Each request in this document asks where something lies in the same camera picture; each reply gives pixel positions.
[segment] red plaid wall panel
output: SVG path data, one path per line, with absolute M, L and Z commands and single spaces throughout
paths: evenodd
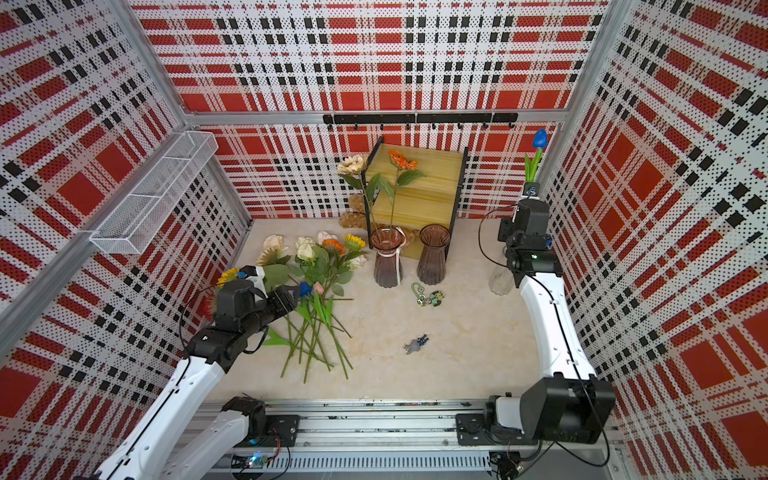
M 242 236 L 205 171 L 141 256 L 96 253 L 0 363 L 0 478 L 90 475 L 207 321 Z
M 554 123 L 509 126 L 480 124 L 252 125 L 204 127 L 216 134 L 216 157 L 251 215 L 338 217 L 350 194 L 336 165 L 353 154 L 367 154 L 383 136 L 388 144 L 464 151 L 467 169 L 458 214 L 478 217 L 492 207 L 517 200 L 525 182 L 524 155 L 533 156 L 535 132 Z
M 768 9 L 635 2 L 549 199 L 642 476 L 768 476 Z
M 0 6 L 0 310 L 175 127 L 108 2 Z
M 130 0 L 190 111 L 562 108 L 608 1 Z

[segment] ribbon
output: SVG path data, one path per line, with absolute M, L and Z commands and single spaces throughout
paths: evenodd
M 402 228 L 400 227 L 395 227 L 395 230 L 399 231 L 402 234 L 403 243 L 405 243 L 406 233 L 402 231 Z M 377 251 L 377 253 L 381 257 L 384 257 L 384 258 L 395 257 L 395 273 L 397 275 L 397 286 L 400 286 L 400 250 L 402 250 L 402 244 L 399 247 L 395 248 L 394 253 L 384 254 L 384 253 L 381 253 L 380 251 Z

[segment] black cable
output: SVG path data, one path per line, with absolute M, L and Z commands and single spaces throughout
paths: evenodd
M 184 337 L 181 335 L 181 323 L 184 321 L 184 313 L 189 309 L 189 305 L 192 300 L 195 300 L 196 298 L 198 298 L 198 296 L 201 293 L 206 292 L 212 288 L 215 288 L 215 287 L 211 285 L 203 288 L 202 290 L 198 290 L 193 296 L 190 297 L 189 300 L 187 300 L 187 302 L 184 304 L 184 308 L 181 310 L 181 314 L 179 315 L 179 340 L 181 340 L 181 346 L 184 348 L 184 352 L 187 355 L 189 355 L 189 351 L 187 350 L 187 347 L 189 347 L 189 343 L 186 340 L 184 340 Z
M 495 209 L 489 211 L 488 213 L 483 215 L 483 218 L 480 220 L 480 225 L 478 226 L 478 247 L 480 247 L 480 253 L 482 253 L 482 256 L 484 256 L 486 259 L 488 259 L 489 262 L 495 263 L 496 265 L 499 265 L 499 266 L 506 267 L 506 265 L 504 265 L 503 263 L 499 263 L 496 260 L 493 260 L 491 257 L 486 255 L 485 252 L 483 251 L 482 244 L 480 243 L 480 229 L 482 229 L 482 223 L 485 222 L 485 219 L 488 218 L 488 215 L 490 215 L 490 214 L 492 214 L 494 212 L 498 212 L 499 210 L 504 210 L 505 208 L 517 207 L 517 206 L 518 206 L 517 204 L 502 205 L 499 208 L 495 208 Z
M 558 325 L 560 326 L 560 333 L 562 334 L 563 341 L 565 342 L 565 349 L 568 351 L 568 355 L 571 357 L 571 364 L 573 365 L 574 371 L 576 372 L 576 377 L 578 378 L 578 381 L 581 384 L 581 389 L 584 390 L 584 395 L 587 397 L 587 403 L 589 403 L 589 407 L 592 409 L 592 413 L 594 414 L 594 417 L 598 421 L 600 421 L 600 416 L 598 415 L 597 411 L 594 409 L 594 405 L 592 404 L 592 399 L 589 398 L 589 392 L 587 391 L 587 387 L 584 384 L 584 380 L 581 379 L 581 375 L 578 372 L 578 367 L 576 366 L 576 360 L 574 359 L 574 354 L 571 351 L 571 346 L 568 344 L 568 338 L 565 335 L 565 329 L 563 328 L 563 323 L 562 323 L 562 321 L 560 321 L 560 313 L 558 312 L 557 305 L 554 303 L 554 296 L 552 295 L 552 292 L 550 292 L 549 288 L 547 288 L 542 282 L 538 281 L 538 279 L 536 279 L 532 275 L 527 275 L 527 277 L 530 278 L 531 280 L 534 280 L 539 285 L 541 285 L 541 288 L 543 288 L 547 292 L 547 294 L 549 295 L 549 298 L 552 301 L 552 306 L 554 307 L 554 314 L 558 318 Z M 605 461 L 602 462 L 602 463 L 599 463 L 599 464 L 598 463 L 589 462 L 588 460 L 584 460 L 582 457 L 580 457 L 580 456 L 576 455 L 575 453 L 571 452 L 570 450 L 566 449 L 560 442 L 555 442 L 555 443 L 557 443 L 558 446 L 560 446 L 560 448 L 562 448 L 566 452 L 570 453 L 571 456 L 573 456 L 574 458 L 576 458 L 577 460 L 579 460 L 579 461 L 581 461 L 583 463 L 586 463 L 587 465 L 591 465 L 593 467 L 598 467 L 598 468 L 604 467 L 604 466 L 608 465 L 608 461 L 611 460 L 611 446 L 608 444 L 608 436 L 605 435 L 605 428 L 602 428 L 601 430 L 603 432 L 603 438 L 605 439 L 606 454 L 605 454 Z
M 243 350 L 243 353 L 247 353 L 248 355 L 256 353 L 258 349 L 261 348 L 261 346 L 264 344 L 264 340 L 266 339 L 267 333 L 270 332 L 270 328 L 268 326 L 264 327 L 264 334 L 261 336 L 261 340 L 259 341 L 259 345 L 256 346 L 253 350 Z
M 531 455 L 530 457 L 520 457 L 520 462 L 527 462 L 528 460 L 533 460 L 534 458 L 536 458 L 536 455 L 538 455 L 538 453 L 541 451 L 541 445 L 543 443 L 544 442 L 542 440 L 539 440 L 538 441 L 538 448 L 536 449 L 535 452 L 533 452 L 533 455 Z

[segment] brown glass vase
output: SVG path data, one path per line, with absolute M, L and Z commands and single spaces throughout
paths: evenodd
M 371 234 L 370 240 L 371 247 L 376 249 L 376 263 L 373 266 L 373 278 L 376 283 L 384 288 L 398 286 L 402 280 L 398 249 L 405 243 L 406 236 L 395 228 L 380 227 Z
M 451 243 L 451 234 L 442 225 L 427 225 L 419 234 L 424 244 L 416 273 L 427 285 L 436 285 L 445 278 L 445 248 Z

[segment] white wire basket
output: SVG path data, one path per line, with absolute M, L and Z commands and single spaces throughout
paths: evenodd
M 105 253 L 142 254 L 217 149 L 210 132 L 185 131 L 91 235 Z

